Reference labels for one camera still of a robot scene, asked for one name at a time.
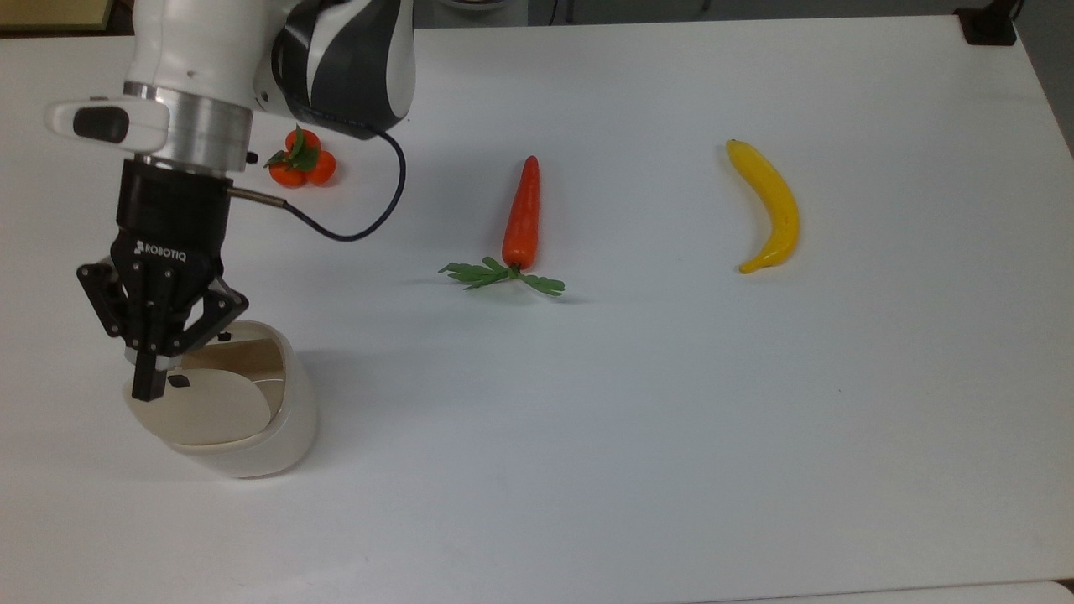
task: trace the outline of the silver metal ring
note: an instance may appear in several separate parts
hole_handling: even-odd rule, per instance
[[[248,107],[137,82],[125,83],[124,94],[155,100],[171,112],[168,142],[143,161],[216,176],[246,167],[253,123]]]

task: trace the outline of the white table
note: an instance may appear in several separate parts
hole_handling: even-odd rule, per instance
[[[74,278],[114,238],[120,157],[46,134],[42,107],[118,92],[132,41],[0,41],[0,598],[641,604],[1074,575],[1074,161],[1021,46],[967,46],[953,17],[417,44],[382,232],[336,244],[234,203],[229,284],[321,405],[301,465],[236,481],[136,425]],[[253,150],[289,126],[258,116]],[[792,261],[749,277],[767,226],[732,136],[803,216]],[[339,184],[289,197],[357,230],[394,157],[322,138]],[[495,255],[529,154],[535,272],[568,293],[464,293],[436,270]]]

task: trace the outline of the green leaf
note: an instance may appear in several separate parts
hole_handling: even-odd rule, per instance
[[[463,291],[468,291],[470,289],[477,289],[479,287],[484,287],[487,285],[492,285],[492,284],[496,283],[497,281],[503,281],[505,278],[507,278],[507,272],[506,271],[502,272],[502,273],[492,273],[491,275],[488,275],[484,278],[481,278],[481,279],[478,279],[478,281],[474,282],[474,285],[467,287]]]
[[[519,278],[522,279],[522,283],[547,296],[563,296],[563,292],[567,289],[567,286],[562,281],[550,279],[548,277],[520,275]]]
[[[305,147],[299,153],[294,153],[294,149],[299,148],[297,138],[295,138],[294,148],[291,149],[291,158],[288,163],[291,164],[291,170],[299,170],[301,172],[309,172],[317,167],[317,159],[321,156],[320,147]]]
[[[503,264],[500,264],[499,262],[496,262],[496,259],[493,258],[492,256],[485,256],[484,258],[481,259],[481,261],[484,262],[485,267],[489,267],[493,271],[506,271],[507,270],[507,269],[504,268]]]
[[[441,272],[441,273],[453,272],[453,273],[460,273],[460,274],[464,274],[464,275],[482,275],[483,276],[483,275],[492,274],[494,271],[492,271],[490,269],[487,269],[485,267],[481,267],[479,264],[460,264],[460,263],[456,263],[456,262],[452,262],[452,263],[448,264],[447,267],[440,269],[439,272]]]
[[[291,147],[291,159],[306,148],[306,132],[297,124],[294,125],[294,145]]]
[[[449,262],[437,273],[448,273],[449,277],[460,283],[469,284],[466,290],[492,285],[506,278],[521,279],[522,283],[546,296],[563,296],[566,290],[562,281],[520,273],[518,267],[504,267],[491,256],[485,256],[481,261],[484,262],[483,267],[481,264]]]
[[[270,166],[284,163],[285,161],[287,161],[287,152],[278,150],[275,154],[273,154],[272,157],[268,158],[268,161],[266,161],[265,164],[262,166],[262,168],[268,168]]]

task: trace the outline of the orange carrot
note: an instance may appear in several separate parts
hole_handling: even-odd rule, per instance
[[[504,233],[504,262],[516,271],[524,271],[537,259],[537,231],[540,221],[540,167],[529,156],[522,167],[519,190],[514,193],[511,215]]]

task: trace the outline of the yellow banana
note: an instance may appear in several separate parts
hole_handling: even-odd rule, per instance
[[[738,173],[757,191],[772,220],[772,232],[760,253],[739,267],[739,272],[749,274],[783,263],[798,245],[798,204],[790,187],[768,159],[749,143],[734,139],[727,141],[727,156]]]

